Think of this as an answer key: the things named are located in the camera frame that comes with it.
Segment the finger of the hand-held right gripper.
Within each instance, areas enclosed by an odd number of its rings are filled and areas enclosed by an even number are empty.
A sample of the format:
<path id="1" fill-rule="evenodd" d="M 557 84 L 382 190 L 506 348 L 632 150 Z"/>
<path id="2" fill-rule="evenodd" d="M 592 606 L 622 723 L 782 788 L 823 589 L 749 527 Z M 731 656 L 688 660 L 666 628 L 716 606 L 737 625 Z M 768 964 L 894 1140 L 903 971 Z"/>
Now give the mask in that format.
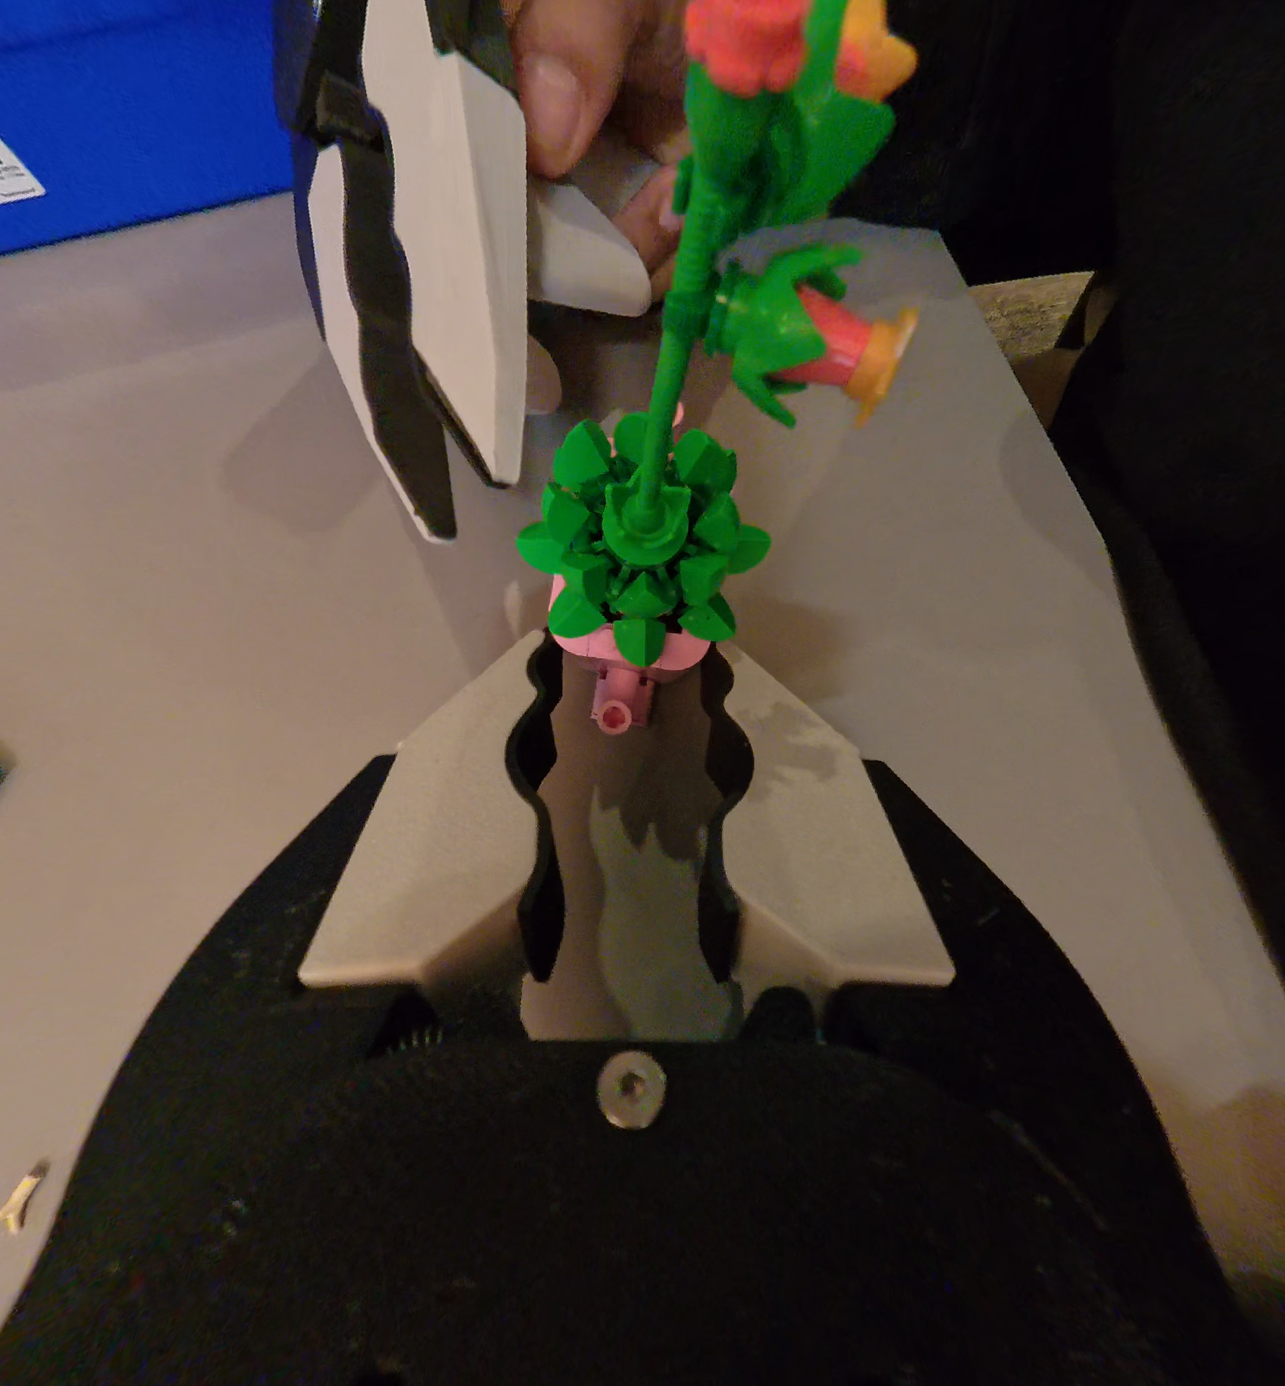
<path id="1" fill-rule="evenodd" d="M 426 3 L 367 6 L 364 89 L 391 139 L 392 228 L 410 341 L 491 484 L 517 483 L 530 301 L 634 318 L 651 305 L 634 246 L 571 182 L 530 178 L 517 96 Z"/>
<path id="2" fill-rule="evenodd" d="M 323 338 L 360 425 L 416 527 L 457 535 L 441 418 L 409 333 L 409 272 L 391 224 L 391 164 L 358 142 L 323 148 L 306 197 Z"/>

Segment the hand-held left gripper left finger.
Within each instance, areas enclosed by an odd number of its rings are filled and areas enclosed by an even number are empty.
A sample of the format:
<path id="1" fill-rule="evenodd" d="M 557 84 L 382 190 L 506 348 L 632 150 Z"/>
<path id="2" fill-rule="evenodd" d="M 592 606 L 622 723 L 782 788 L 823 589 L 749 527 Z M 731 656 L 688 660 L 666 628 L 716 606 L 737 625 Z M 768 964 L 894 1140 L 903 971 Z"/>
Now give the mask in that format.
<path id="1" fill-rule="evenodd" d="M 528 634 L 401 745 L 321 918 L 305 986 L 549 977 L 564 885 L 540 788 L 562 650 Z"/>

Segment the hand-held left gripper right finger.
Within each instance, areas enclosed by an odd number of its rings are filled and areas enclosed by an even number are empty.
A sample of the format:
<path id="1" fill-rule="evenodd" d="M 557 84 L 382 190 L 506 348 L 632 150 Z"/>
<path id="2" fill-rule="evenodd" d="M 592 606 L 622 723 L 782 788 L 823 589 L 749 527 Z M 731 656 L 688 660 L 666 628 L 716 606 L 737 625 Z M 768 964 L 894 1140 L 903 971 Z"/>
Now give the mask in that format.
<path id="1" fill-rule="evenodd" d="M 718 982 L 947 985 L 953 964 L 856 746 L 737 647 L 700 666 L 721 795 L 700 866 Z"/>

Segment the pink toy brick pot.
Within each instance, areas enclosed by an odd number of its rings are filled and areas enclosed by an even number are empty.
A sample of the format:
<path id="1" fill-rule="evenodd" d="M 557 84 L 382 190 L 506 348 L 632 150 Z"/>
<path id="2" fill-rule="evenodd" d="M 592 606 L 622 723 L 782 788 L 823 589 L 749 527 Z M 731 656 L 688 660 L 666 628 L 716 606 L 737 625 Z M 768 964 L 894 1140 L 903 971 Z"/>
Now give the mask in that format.
<path id="1" fill-rule="evenodd" d="M 605 734 L 647 726 L 654 689 L 679 680 L 703 660 L 712 643 L 687 632 L 668 634 L 656 665 L 626 662 L 608 625 L 589 635 L 555 637 L 561 649 L 595 674 L 591 717 Z"/>

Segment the green toy brick plant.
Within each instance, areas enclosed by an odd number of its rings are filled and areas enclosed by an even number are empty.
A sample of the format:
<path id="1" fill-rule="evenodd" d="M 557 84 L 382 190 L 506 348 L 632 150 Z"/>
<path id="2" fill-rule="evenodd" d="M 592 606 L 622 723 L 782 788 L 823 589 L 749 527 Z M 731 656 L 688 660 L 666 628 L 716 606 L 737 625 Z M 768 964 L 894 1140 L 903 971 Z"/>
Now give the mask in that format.
<path id="1" fill-rule="evenodd" d="M 761 412 L 793 425 L 785 395 L 841 389 L 867 418 L 887 395 L 916 321 L 866 321 L 842 306 L 847 246 L 737 264 L 746 234 L 827 213 L 894 129 L 888 98 L 916 65 L 882 1 L 702 1 L 684 22 L 684 113 L 693 151 L 672 187 L 679 244 L 647 413 L 611 435 L 586 421 L 560 444 L 543 518 L 518 536 L 531 567 L 557 577 L 548 629 L 564 643 L 604 632 L 636 669 L 666 641 L 718 643 L 736 631 L 721 597 L 770 549 L 745 524 L 736 455 L 699 428 L 672 435 L 693 349 L 728 355 Z"/>

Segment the person's right forearm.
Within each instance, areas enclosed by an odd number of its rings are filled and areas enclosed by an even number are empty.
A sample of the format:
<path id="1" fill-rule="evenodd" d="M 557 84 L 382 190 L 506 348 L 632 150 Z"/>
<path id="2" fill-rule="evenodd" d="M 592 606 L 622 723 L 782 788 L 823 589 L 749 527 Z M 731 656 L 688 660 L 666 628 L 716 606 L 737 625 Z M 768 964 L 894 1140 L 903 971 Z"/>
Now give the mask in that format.
<path id="1" fill-rule="evenodd" d="M 921 52 L 841 216 L 980 284 L 1285 277 L 1283 1 L 890 3 Z"/>

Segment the person's right hand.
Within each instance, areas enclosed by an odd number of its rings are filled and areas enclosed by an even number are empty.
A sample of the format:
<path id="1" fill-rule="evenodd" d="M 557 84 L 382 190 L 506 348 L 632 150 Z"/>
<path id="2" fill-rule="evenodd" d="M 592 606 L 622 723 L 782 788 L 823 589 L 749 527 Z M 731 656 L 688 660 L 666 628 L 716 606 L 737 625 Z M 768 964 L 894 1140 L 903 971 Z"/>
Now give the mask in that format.
<path id="1" fill-rule="evenodd" d="M 511 1 L 500 9 L 531 173 L 562 179 L 604 126 L 659 164 L 614 218 L 650 269 L 651 296 L 659 299 L 671 286 L 679 243 L 675 169 L 690 154 L 685 3 Z"/>

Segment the blue plastic bin white label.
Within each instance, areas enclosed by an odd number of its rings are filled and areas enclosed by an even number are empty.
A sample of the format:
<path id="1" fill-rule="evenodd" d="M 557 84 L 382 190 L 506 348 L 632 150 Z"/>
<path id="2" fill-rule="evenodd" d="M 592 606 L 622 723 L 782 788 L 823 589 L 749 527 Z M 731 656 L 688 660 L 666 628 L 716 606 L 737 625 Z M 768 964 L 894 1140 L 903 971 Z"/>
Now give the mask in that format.
<path id="1" fill-rule="evenodd" d="M 287 191 L 265 1 L 0 1 L 0 255 Z"/>

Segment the small tan branch piece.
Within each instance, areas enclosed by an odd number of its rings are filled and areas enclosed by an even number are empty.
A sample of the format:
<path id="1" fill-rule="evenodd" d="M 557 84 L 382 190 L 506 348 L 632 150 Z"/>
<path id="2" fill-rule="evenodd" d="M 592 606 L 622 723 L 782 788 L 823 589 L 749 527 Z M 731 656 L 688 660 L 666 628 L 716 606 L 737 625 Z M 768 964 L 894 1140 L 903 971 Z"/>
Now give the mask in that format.
<path id="1" fill-rule="evenodd" d="M 47 1177 L 49 1170 L 49 1158 L 38 1158 L 0 1205 L 0 1229 L 3 1229 L 7 1236 L 16 1236 L 25 1229 L 28 1207 L 37 1189 Z"/>

